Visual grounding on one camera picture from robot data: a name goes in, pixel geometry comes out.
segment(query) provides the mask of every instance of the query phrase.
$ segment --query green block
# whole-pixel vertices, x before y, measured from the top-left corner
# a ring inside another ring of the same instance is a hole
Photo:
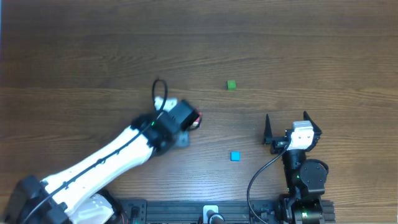
[[[227,85],[228,85],[228,90],[235,90],[236,89],[235,80],[228,80],[227,81]]]

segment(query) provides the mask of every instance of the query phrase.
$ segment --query tabletop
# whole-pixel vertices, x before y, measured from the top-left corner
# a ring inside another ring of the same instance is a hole
[[[72,166],[153,110],[162,78],[202,126],[110,183],[116,196],[245,200],[274,157],[266,114],[282,135],[306,110],[336,220],[397,221],[397,1],[5,0],[1,22],[1,210],[21,178]],[[282,193],[278,161],[251,198]]]

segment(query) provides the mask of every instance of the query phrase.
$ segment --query black metal base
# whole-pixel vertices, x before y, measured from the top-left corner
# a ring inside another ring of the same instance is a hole
[[[120,200],[127,213],[128,223],[200,223],[203,206],[217,205],[226,223],[260,223],[249,215],[246,202],[147,202],[146,200]],[[275,219],[275,201],[252,200],[254,211],[267,223],[278,224]],[[335,222],[333,202],[322,201],[326,223]]]

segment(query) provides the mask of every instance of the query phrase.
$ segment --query wooden table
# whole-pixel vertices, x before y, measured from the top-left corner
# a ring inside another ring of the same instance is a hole
[[[19,179],[66,169],[152,110],[160,77],[203,126],[191,147],[112,182],[117,196],[245,200],[273,158],[266,114],[282,135],[307,110],[323,130],[309,156],[330,167],[323,198],[337,221],[397,221],[397,1],[5,0],[2,10],[1,209]],[[285,191],[279,161],[251,197]]]

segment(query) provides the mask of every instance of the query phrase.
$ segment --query blue block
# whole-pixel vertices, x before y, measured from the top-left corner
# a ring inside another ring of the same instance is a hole
[[[231,152],[231,161],[240,161],[241,153],[240,152]]]

